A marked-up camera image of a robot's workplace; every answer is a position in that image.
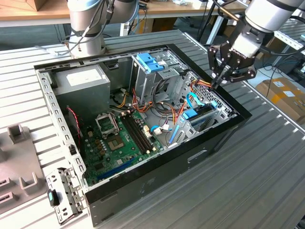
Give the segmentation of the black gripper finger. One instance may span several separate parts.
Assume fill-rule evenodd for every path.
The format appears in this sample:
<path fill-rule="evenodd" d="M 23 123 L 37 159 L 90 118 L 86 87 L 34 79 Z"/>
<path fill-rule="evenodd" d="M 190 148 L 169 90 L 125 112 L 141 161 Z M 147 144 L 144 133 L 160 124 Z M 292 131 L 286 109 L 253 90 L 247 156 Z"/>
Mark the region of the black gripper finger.
<path fill-rule="evenodd" d="M 211 87 L 216 90 L 216 88 L 222 83 L 224 80 L 224 68 L 225 63 L 219 65 L 216 54 L 220 51 L 220 46 L 210 46 L 207 49 L 209 67 L 212 71 L 213 80 L 211 82 Z"/>
<path fill-rule="evenodd" d="M 214 78 L 214 88 L 217 88 L 222 83 L 236 83 L 256 77 L 257 70 L 254 68 L 249 68 L 245 72 L 234 73 L 230 69 L 224 72 L 221 76 L 216 76 Z"/>

